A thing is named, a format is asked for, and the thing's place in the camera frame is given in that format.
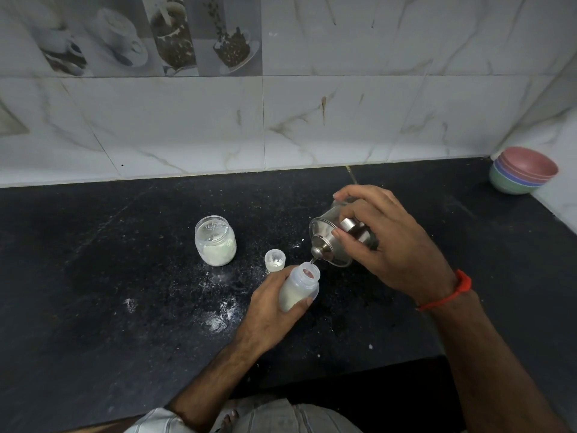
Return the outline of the person's left forearm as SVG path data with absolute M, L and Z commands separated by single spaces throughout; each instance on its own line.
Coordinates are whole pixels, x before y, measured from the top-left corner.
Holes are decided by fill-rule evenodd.
M 252 336 L 236 336 L 209 362 L 168 408 L 196 433 L 209 433 L 234 388 L 270 347 Z

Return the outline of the green bowl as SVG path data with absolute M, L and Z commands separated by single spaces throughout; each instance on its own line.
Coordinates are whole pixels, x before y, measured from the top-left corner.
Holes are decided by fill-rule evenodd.
M 511 180 L 501 173 L 495 163 L 489 170 L 489 182 L 501 193 L 515 196 L 530 194 L 543 186 L 542 183 L 537 185 L 525 185 L 515 180 Z

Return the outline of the striped grey shorts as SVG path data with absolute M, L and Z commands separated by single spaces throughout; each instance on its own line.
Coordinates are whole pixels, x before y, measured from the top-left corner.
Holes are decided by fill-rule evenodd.
M 225 415 L 223 410 L 209 433 L 218 433 Z M 362 433 L 349 419 L 336 411 L 312 404 L 291 404 L 277 399 L 258 404 L 243 404 L 233 433 Z M 155 408 L 123 433 L 196 433 L 185 426 L 173 412 Z

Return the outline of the person's right forearm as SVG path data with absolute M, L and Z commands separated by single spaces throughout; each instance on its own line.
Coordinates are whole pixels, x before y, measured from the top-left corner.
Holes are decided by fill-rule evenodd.
M 572 433 L 470 290 L 426 306 L 444 345 L 467 433 Z

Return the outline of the glass jar with white powder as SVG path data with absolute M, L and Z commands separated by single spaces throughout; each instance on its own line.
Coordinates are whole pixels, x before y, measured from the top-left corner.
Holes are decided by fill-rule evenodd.
M 202 218 L 194 228 L 194 242 L 200 257 L 213 267 L 230 263 L 236 254 L 235 233 L 221 216 L 210 215 Z

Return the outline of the red thread wristband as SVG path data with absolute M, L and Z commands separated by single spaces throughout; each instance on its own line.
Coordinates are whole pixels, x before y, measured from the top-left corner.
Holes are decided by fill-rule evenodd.
M 447 297 L 418 306 L 417 311 L 423 312 L 429 311 L 433 308 L 438 308 L 439 306 L 443 306 L 471 290 L 472 279 L 460 269 L 456 269 L 454 273 L 456 276 L 457 284 L 453 292 Z

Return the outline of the blue bowl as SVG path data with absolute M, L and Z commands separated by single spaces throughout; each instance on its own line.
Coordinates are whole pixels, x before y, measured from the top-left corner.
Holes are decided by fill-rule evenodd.
M 533 176 L 519 171 L 499 156 L 493 162 L 494 168 L 508 180 L 530 188 L 538 188 L 548 183 L 552 177 Z

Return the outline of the clear plastic bottle cap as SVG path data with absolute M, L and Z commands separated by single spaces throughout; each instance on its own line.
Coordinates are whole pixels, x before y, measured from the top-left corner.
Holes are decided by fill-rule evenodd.
M 265 269 L 269 272 L 278 272 L 285 268 L 286 256 L 280 249 L 271 249 L 264 256 Z

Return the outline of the pink bowl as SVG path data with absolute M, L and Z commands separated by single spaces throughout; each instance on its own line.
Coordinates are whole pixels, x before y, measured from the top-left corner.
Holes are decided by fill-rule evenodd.
M 522 146 L 503 150 L 496 161 L 509 174 L 531 182 L 547 182 L 559 173 L 558 165 L 544 154 Z

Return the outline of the white plastic baby bottle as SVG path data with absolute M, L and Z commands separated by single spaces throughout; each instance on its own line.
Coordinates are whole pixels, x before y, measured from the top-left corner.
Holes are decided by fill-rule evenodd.
M 313 262 L 304 262 L 292 269 L 279 291 L 279 307 L 288 312 L 296 303 L 319 293 L 320 269 Z

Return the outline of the person's right hand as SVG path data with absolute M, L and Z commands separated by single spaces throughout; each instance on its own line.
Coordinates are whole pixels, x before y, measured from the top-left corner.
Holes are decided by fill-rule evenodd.
M 365 267 L 392 289 L 420 306 L 449 296 L 456 287 L 453 269 L 428 233 L 408 213 L 393 192 L 374 185 L 347 185 L 334 200 L 354 197 L 341 208 L 340 220 L 357 218 L 379 241 L 376 250 L 388 267 Z

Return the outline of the person's left hand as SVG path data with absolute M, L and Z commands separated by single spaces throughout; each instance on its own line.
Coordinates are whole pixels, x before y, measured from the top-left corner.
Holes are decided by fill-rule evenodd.
M 279 307 L 279 291 L 296 266 L 271 273 L 254 291 L 245 317 L 236 331 L 235 342 L 259 357 L 274 348 L 300 318 L 285 318 Z

